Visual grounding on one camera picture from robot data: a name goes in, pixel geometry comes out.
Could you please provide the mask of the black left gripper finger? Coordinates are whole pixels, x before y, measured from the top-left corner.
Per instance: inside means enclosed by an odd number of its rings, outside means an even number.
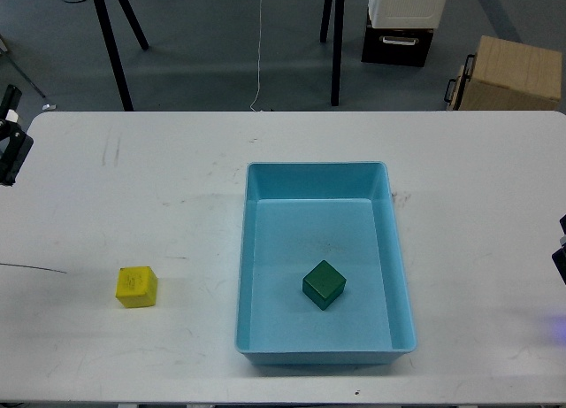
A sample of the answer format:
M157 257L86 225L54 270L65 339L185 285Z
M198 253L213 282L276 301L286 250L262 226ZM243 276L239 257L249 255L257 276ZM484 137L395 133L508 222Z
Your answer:
M21 98L21 91L9 84L1 102L1 141L7 145L1 153L1 184L12 186L23 166L34 140L27 135L18 123L16 109Z

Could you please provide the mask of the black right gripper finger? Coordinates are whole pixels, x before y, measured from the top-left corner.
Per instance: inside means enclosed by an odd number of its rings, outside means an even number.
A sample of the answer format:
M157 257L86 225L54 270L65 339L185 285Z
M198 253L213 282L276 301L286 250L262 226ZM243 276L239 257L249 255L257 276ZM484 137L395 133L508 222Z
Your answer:
M562 216L559 223L562 228L562 237L560 247L553 253L552 259L563 283L566 283L566 216Z

